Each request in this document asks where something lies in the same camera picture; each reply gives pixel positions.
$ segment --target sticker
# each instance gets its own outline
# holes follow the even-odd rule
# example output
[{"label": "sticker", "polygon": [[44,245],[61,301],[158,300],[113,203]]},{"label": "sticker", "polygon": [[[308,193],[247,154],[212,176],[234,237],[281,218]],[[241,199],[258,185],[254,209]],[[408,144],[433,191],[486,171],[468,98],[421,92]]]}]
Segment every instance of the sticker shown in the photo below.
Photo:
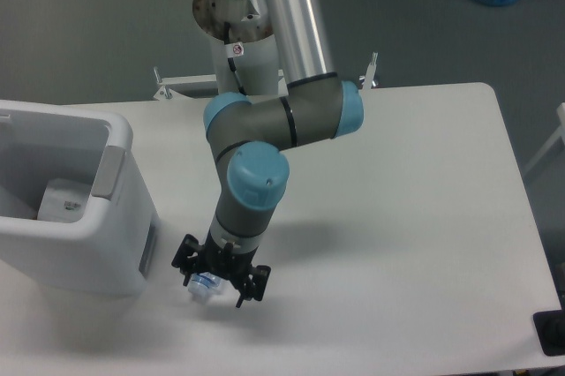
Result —
[{"label": "sticker", "polygon": [[244,44],[241,42],[226,45],[226,55],[228,56],[228,58],[242,56],[244,53]]}]

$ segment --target gray floor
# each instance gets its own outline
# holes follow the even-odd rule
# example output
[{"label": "gray floor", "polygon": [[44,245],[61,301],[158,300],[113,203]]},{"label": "gray floor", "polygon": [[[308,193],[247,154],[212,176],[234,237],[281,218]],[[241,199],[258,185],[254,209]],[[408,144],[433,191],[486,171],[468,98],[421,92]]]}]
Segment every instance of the gray floor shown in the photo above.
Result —
[{"label": "gray floor", "polygon": [[[212,72],[192,0],[0,0],[0,98],[79,103],[149,99],[162,76]],[[565,0],[489,8],[471,0],[320,0],[338,71],[381,85],[482,81],[498,94],[523,166],[565,102]],[[529,189],[553,263],[565,261],[565,159]]]}]

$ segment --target white plastic bin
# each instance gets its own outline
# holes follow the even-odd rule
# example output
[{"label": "white plastic bin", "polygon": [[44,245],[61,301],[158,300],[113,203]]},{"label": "white plastic bin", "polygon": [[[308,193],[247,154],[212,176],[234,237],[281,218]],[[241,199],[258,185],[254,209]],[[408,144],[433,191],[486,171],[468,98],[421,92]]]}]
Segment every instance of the white plastic bin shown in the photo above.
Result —
[{"label": "white plastic bin", "polygon": [[[157,215],[132,137],[117,114],[0,101],[0,259],[60,288],[142,291]],[[93,187],[84,214],[35,220],[58,178]]]}]

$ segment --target light blue joint cap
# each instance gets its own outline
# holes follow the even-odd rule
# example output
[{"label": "light blue joint cap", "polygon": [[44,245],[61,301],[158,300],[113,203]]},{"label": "light blue joint cap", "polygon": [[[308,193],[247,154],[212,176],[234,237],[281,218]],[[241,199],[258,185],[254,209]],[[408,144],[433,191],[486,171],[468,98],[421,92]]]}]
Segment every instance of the light blue joint cap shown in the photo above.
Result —
[{"label": "light blue joint cap", "polygon": [[334,138],[355,132],[363,124],[364,118],[363,100],[361,100],[361,95],[355,84],[348,81],[342,82],[342,89],[342,117],[340,118]]},{"label": "light blue joint cap", "polygon": [[286,157],[267,142],[239,147],[228,164],[228,186],[244,207],[268,211],[283,198],[290,167]]},{"label": "light blue joint cap", "polygon": [[204,109],[204,127],[206,128],[206,134],[208,133],[208,127],[210,127],[212,120],[214,120],[214,117],[216,117],[220,111],[231,104],[235,104],[236,102],[251,103],[245,95],[237,92],[226,92],[225,94],[219,94],[211,102],[208,103],[208,105]]}]

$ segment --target silver metal tube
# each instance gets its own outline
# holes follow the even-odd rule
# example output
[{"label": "silver metal tube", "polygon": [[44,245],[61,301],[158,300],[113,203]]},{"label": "silver metal tube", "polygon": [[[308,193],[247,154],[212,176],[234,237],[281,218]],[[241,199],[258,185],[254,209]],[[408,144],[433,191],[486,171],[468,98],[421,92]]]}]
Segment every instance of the silver metal tube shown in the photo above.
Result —
[{"label": "silver metal tube", "polygon": [[287,83],[334,71],[318,0],[267,0]]}]

